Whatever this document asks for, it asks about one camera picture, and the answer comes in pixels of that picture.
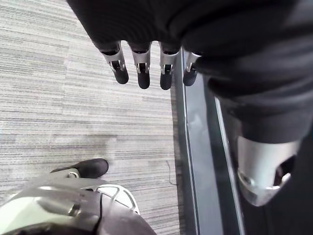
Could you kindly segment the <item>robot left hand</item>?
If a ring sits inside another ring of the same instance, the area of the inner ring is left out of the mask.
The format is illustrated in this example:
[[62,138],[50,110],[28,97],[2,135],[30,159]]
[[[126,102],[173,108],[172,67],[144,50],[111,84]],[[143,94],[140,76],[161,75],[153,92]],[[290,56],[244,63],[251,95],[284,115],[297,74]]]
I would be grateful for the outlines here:
[[313,123],[310,0],[70,0],[95,46],[125,40],[190,52],[189,64],[241,129],[238,177],[246,200],[267,204]]

